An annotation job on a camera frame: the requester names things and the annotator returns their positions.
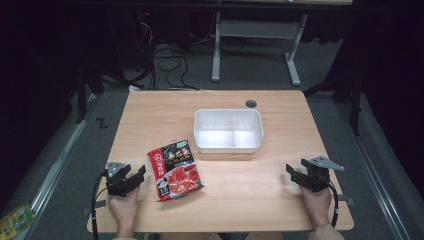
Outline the green and yellow packet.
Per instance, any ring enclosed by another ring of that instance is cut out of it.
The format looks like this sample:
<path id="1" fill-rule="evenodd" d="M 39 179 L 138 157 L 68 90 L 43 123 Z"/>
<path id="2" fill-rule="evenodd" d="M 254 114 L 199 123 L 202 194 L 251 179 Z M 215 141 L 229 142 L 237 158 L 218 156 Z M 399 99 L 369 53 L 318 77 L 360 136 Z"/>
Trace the green and yellow packet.
<path id="1" fill-rule="evenodd" d="M 35 222 L 35 215 L 28 202 L 15 208 L 0 220 L 0 240 L 11 240 Z"/>

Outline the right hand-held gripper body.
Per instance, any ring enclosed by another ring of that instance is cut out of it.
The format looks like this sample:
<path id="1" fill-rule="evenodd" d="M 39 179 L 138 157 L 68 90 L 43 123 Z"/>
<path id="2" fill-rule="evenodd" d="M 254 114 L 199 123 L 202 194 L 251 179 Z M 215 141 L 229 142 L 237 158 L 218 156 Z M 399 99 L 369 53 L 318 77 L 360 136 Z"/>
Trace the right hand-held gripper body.
<path id="1" fill-rule="evenodd" d="M 318 168 L 315 171 L 307 170 L 306 183 L 304 186 L 313 192 L 319 192 L 330 186 L 330 174 L 329 170 L 344 171 L 345 168 L 324 156 L 314 157 L 309 160 L 314 160 Z"/>

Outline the person's right hand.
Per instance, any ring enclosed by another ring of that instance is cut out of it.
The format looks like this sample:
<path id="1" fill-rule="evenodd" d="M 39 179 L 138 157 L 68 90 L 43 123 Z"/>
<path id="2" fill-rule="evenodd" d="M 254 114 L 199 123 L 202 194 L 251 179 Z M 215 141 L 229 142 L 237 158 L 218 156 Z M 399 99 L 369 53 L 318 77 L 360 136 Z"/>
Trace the person's right hand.
<path id="1" fill-rule="evenodd" d="M 326 188 L 319 192 L 313 192 L 305 187 L 300 187 L 300 190 L 313 227 L 328 225 L 330 223 L 328 211 L 332 199 L 330 190 Z"/>

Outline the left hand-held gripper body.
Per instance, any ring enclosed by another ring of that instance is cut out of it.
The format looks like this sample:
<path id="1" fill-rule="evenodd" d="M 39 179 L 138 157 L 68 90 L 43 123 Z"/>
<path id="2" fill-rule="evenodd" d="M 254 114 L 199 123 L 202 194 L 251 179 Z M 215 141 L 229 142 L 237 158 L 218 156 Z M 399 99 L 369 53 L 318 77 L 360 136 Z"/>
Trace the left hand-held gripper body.
<path id="1" fill-rule="evenodd" d="M 127 164 L 118 162 L 109 162 L 107 164 L 106 186 L 108 193 L 114 196 L 126 197 L 128 193 L 135 188 L 130 188 L 127 184 L 129 178 L 122 179 L 120 170 Z"/>

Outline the white divided plastic container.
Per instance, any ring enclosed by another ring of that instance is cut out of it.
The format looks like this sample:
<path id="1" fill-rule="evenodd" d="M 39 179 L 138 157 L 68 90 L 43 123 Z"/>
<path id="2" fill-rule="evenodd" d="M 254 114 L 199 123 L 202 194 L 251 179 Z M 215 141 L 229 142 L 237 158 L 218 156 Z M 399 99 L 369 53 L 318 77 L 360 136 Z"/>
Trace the white divided plastic container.
<path id="1" fill-rule="evenodd" d="M 201 153 L 255 153 L 264 130 L 255 109 L 200 109 L 194 116 L 194 139 Z"/>

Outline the white metal desk frame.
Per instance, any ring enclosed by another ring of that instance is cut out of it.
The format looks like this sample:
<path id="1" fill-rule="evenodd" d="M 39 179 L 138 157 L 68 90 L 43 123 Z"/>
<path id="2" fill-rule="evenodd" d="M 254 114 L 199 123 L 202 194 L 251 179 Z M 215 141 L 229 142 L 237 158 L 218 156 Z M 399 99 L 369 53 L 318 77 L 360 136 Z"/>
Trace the white metal desk frame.
<path id="1" fill-rule="evenodd" d="M 221 13 L 218 12 L 215 19 L 215 40 L 211 80 L 213 82 L 220 81 L 220 42 L 222 37 L 284 39 L 293 41 L 291 51 L 284 54 L 285 64 L 289 72 L 291 83 L 294 86 L 300 86 L 301 81 L 294 58 L 297 53 L 307 19 L 307 15 L 302 15 L 298 22 L 222 20 Z"/>

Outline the person's left hand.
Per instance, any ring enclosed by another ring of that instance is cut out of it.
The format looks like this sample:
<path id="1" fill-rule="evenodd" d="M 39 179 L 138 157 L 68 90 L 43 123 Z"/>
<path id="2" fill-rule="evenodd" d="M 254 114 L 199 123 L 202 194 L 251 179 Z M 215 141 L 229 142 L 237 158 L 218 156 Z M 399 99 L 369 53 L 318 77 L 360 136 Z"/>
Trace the person's left hand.
<path id="1" fill-rule="evenodd" d="M 140 188 L 135 188 L 126 197 L 108 196 L 108 208 L 117 223 L 117 233 L 134 233 Z"/>

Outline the red and black seasoning packet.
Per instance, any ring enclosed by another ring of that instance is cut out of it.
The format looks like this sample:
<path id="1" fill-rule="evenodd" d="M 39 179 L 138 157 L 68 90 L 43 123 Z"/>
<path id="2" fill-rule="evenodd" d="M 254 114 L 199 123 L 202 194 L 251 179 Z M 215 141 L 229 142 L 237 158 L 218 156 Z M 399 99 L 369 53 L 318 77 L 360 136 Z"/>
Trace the red and black seasoning packet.
<path id="1" fill-rule="evenodd" d="M 147 156 L 160 201 L 179 199 L 203 187 L 187 140 L 151 150 Z"/>

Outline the metal floor rail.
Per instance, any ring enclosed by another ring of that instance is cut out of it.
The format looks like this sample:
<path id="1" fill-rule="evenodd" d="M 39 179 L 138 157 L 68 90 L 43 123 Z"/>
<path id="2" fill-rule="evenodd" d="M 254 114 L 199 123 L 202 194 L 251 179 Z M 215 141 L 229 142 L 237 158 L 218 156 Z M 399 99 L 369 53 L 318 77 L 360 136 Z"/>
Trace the metal floor rail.
<path id="1" fill-rule="evenodd" d="M 372 160 L 366 151 L 360 136 L 355 133 L 350 125 L 349 114 L 342 104 L 335 105 L 336 111 L 340 115 L 343 124 L 347 128 L 349 135 L 355 145 L 360 156 L 360 163 L 365 171 L 366 178 L 373 190 L 378 205 L 395 237 L 396 240 L 411 240 L 410 235 L 401 220 L 397 208 L 389 196 L 379 174 L 374 167 Z"/>
<path id="2" fill-rule="evenodd" d="M 30 209 L 35 216 L 35 221 L 13 240 L 30 240 L 31 235 L 35 231 L 36 226 L 52 195 L 54 194 L 61 176 L 63 175 L 63 172 L 69 162 L 69 156 L 86 126 L 86 117 L 89 116 L 95 109 L 100 98 L 101 94 L 91 93 L 85 101 L 87 106 L 82 120 L 78 120 L 79 110 L 73 110 L 71 112 L 71 116 L 65 120 L 52 139 L 48 142 L 41 152 L 41 161 L 48 159 L 46 151 L 53 148 L 54 144 L 57 142 L 60 142 L 58 150 L 50 158 L 50 165 L 41 166 L 40 161 L 36 160 L 36 168 L 31 167 L 29 174 L 32 174 L 35 170 L 43 170 L 45 172 L 45 176 L 30 202 Z"/>

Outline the black metal stand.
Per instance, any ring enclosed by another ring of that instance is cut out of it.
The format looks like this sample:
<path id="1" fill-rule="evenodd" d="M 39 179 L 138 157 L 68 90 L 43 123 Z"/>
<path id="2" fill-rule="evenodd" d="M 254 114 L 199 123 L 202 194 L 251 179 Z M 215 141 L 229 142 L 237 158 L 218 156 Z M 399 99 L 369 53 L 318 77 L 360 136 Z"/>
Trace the black metal stand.
<path id="1" fill-rule="evenodd" d="M 306 97 L 319 91 L 333 89 L 332 99 L 335 103 L 350 103 L 349 124 L 356 136 L 359 136 L 359 113 L 362 81 L 356 71 L 342 73 L 329 78 L 304 91 Z"/>
<path id="2" fill-rule="evenodd" d="M 87 112 L 86 88 L 89 88 L 93 94 L 102 94 L 104 86 L 100 78 L 101 70 L 97 64 L 85 63 L 77 71 L 77 99 L 78 99 L 78 117 L 77 124 L 80 124 Z"/>

